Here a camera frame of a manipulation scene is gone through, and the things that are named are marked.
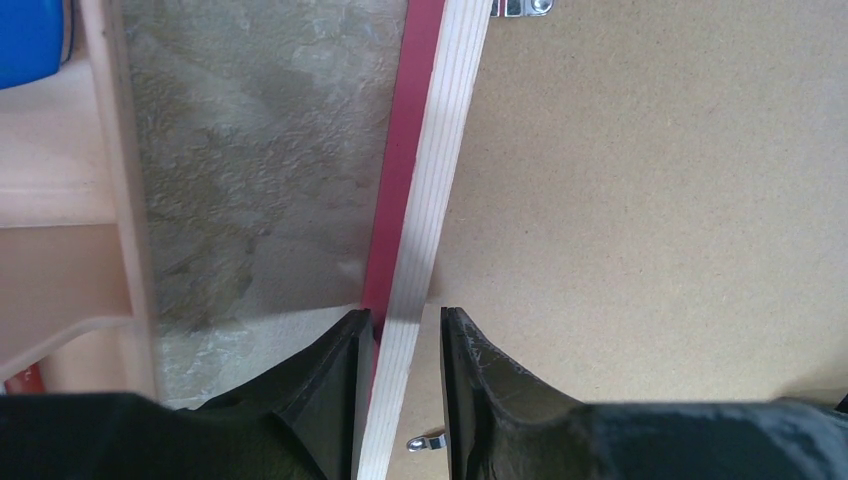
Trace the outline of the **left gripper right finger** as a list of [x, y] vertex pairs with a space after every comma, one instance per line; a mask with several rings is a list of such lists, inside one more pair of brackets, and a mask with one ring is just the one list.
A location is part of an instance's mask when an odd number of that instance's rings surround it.
[[440, 318], [454, 479], [843, 479], [847, 414], [806, 402], [584, 403]]

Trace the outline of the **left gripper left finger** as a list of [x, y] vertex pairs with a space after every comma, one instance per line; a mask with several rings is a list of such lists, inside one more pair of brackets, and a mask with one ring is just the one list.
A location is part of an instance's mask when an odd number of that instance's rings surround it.
[[135, 393], [1, 400], [5, 479], [353, 479], [373, 367], [353, 310], [308, 347], [196, 409]]

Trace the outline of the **brown cardboard backing board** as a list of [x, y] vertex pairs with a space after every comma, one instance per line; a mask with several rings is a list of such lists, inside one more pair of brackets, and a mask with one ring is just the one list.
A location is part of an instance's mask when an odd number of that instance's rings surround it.
[[490, 22], [391, 479], [443, 423], [439, 313], [583, 401], [847, 393], [847, 5], [560, 1]]

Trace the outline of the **pink wooden photo frame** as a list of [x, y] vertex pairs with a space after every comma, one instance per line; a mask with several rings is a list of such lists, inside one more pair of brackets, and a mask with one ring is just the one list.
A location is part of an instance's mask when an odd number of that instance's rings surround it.
[[407, 7], [362, 296], [377, 353], [360, 479], [387, 476], [490, 11]]

